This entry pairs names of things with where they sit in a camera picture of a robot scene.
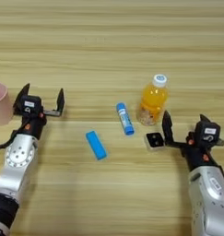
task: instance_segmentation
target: pink cup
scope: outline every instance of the pink cup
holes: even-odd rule
[[[8,124],[13,116],[13,108],[6,86],[0,84],[0,125]]]

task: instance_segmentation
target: blue eraser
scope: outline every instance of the blue eraser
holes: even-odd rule
[[[97,159],[104,159],[107,157],[107,152],[95,131],[86,133],[86,138]]]

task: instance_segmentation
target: black cable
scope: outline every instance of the black cable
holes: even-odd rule
[[[10,137],[8,141],[6,141],[4,144],[0,144],[0,149],[7,148],[13,142],[17,134],[19,134],[25,128],[25,126],[29,123],[29,121],[30,121],[30,118],[28,118],[27,121],[19,127],[19,129]]]

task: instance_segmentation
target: white bottle cap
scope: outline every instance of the white bottle cap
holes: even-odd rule
[[[164,88],[167,84],[167,78],[164,75],[155,75],[152,83],[158,88]]]

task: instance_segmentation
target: wood grain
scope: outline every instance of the wood grain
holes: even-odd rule
[[[166,74],[176,138],[208,115],[224,138],[224,0],[0,1],[0,81],[13,100],[31,94],[49,119],[39,168],[12,235],[190,236],[188,170],[178,150],[148,152],[136,121],[142,88]],[[125,137],[115,111],[125,101],[136,128]],[[0,142],[19,119],[0,127]],[[96,130],[109,157],[96,161],[85,133]],[[224,148],[213,152],[224,167]],[[4,152],[0,151],[0,169]]]

